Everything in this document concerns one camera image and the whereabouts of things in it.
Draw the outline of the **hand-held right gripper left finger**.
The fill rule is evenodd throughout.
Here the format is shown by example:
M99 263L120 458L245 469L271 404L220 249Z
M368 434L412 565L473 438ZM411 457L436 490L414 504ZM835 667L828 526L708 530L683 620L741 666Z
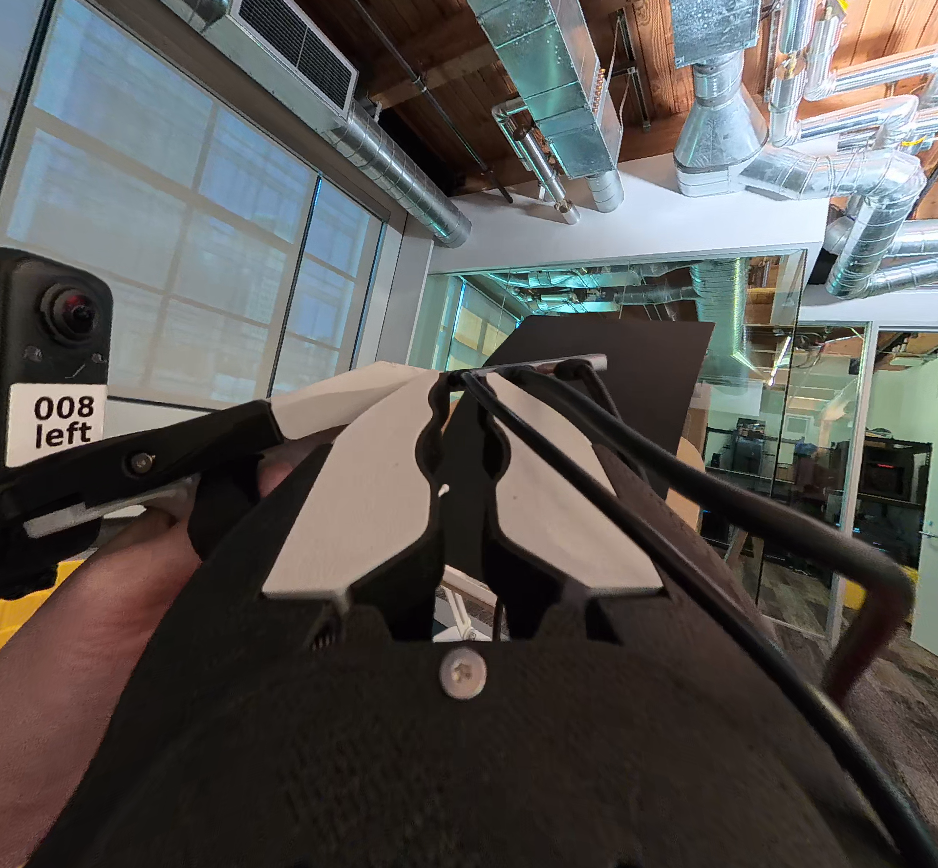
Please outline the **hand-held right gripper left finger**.
M438 382L409 383L338 434L264 581L265 596L348 599L354 584L428 529L436 491L416 451Z

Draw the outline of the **black cable blue plug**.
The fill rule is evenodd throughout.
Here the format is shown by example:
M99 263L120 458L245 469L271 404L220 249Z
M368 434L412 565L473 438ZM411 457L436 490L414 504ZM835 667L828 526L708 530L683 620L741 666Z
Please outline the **black cable blue plug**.
M699 472L569 386L531 368L510 370L510 379L524 389L550 393L550 403L572 424L594 432L612 450L632 453L681 495L720 510L732 523L761 537L776 536L784 548L827 566L867 589L866 601L847 636L827 664L824 688L809 684L778 647L742 615L729 596L709 581L675 545L605 490L594 478L507 408L483 376L475 371L451 374L457 389L468 393L616 527L632 537L664 569L698 607L771 679L810 728L827 745L871 805L907 866L936 866L936 845L925 822L907 797L862 744L840 706L851 688L888 643L911 602L911 584L887 557L802 513L772 499L734 487Z

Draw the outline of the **large glass window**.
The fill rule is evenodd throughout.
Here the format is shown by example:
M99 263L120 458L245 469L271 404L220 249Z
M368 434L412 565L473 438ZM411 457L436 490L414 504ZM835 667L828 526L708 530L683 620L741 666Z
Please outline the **large glass window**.
M109 416L349 371L384 223L85 0L2 0L2 245L113 296Z

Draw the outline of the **yellow plastic bin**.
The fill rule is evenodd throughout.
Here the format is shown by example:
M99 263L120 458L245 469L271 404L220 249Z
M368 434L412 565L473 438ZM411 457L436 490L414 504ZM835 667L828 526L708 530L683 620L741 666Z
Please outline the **yellow plastic bin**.
M1 647L17 633L44 604L52 593L79 567L82 559L71 559L60 563L53 586L49 589L33 592L14 600L1 600Z

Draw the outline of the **black shelving unit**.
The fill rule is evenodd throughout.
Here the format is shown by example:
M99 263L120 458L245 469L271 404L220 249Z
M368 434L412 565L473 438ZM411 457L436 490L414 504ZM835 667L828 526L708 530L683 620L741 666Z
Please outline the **black shelving unit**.
M905 569L919 569L932 444L865 435L853 533Z

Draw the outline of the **black board with wooden frame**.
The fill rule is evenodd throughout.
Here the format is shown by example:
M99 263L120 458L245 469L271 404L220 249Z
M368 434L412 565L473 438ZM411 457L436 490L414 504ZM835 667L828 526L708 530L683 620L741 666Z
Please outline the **black board with wooden frame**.
M529 316L476 369L506 363L604 354L600 374L623 421L668 452L676 452L690 399L714 326L711 323L619 318L613 313ZM478 405L464 396L443 433L440 480L448 566L482 580L482 461Z

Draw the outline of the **white air vent grille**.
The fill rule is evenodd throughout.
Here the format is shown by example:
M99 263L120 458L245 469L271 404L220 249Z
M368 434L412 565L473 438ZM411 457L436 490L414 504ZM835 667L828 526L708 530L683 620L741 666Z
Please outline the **white air vent grille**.
M294 0L228 0L205 36L311 128L347 124L358 70Z

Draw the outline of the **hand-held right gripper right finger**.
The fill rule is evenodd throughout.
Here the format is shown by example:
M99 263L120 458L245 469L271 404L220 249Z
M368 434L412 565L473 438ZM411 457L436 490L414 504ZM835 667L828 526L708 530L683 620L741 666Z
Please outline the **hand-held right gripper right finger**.
M591 441L561 413L498 373L486 376L498 399L613 491ZM507 471L495 487L507 540L598 595L651 595L662 589L653 562L596 506L521 439L496 423L509 444Z

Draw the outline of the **person's left hand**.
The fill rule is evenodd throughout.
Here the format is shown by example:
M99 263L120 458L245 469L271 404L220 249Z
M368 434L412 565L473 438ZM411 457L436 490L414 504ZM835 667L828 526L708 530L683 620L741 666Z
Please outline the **person's left hand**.
M159 623L201 566L195 509L195 499L148 507L2 648L2 866L28 862L64 812Z

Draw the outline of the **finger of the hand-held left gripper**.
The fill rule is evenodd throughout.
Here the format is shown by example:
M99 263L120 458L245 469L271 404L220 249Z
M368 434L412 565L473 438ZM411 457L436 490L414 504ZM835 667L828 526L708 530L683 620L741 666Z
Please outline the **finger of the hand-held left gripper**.
M378 360L300 390L274 396L269 405L282 437L302 440L349 425L413 381L431 385L439 376L438 371Z

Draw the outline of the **silver ventilation ducts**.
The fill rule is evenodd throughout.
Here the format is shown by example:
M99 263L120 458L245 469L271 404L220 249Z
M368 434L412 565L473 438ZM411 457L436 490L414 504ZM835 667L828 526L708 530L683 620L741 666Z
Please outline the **silver ventilation ducts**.
M159 1L206 41L206 28L228 7L228 0ZM522 165L571 224L579 214L563 176L585 180L599 211L616 210L624 126L610 96L614 73L601 66L580 0L466 2L483 61L494 54L515 88L491 115ZM825 279L832 297L936 283L936 220L909 218L931 184L915 153L936 139L936 47L835 70L843 0L671 6L674 64L693 72L693 100L674 147L679 191L847 196L824 240L836 256ZM465 215L355 96L347 124L311 129L438 245L456 248L469 238Z

